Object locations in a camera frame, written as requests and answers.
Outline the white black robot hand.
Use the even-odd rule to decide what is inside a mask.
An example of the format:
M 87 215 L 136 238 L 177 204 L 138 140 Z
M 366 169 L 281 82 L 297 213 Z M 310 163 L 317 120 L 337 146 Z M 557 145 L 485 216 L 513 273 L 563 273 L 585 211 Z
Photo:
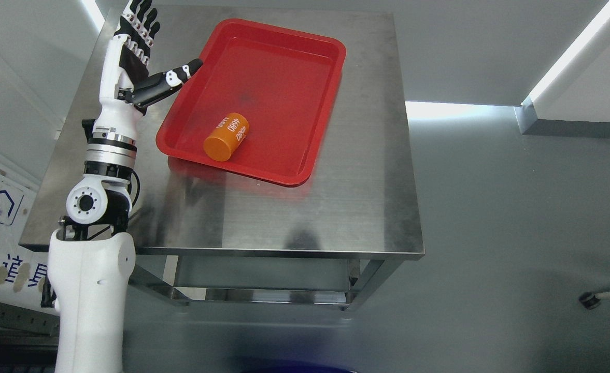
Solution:
M 101 138 L 134 144 L 137 123 L 147 108 L 178 92 L 198 69 L 201 59 L 149 74 L 155 38 L 161 28 L 151 1 L 129 1 L 108 42 L 101 75 L 96 120 L 83 123 L 88 141 Z

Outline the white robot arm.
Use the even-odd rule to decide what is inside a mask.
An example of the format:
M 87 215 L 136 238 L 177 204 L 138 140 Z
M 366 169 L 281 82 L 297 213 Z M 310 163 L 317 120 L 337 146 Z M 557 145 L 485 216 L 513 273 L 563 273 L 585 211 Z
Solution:
M 127 233 L 137 120 L 101 115 L 87 136 L 82 179 L 50 238 L 44 303 L 59 313 L 56 372 L 122 372 L 125 299 L 136 264 Z

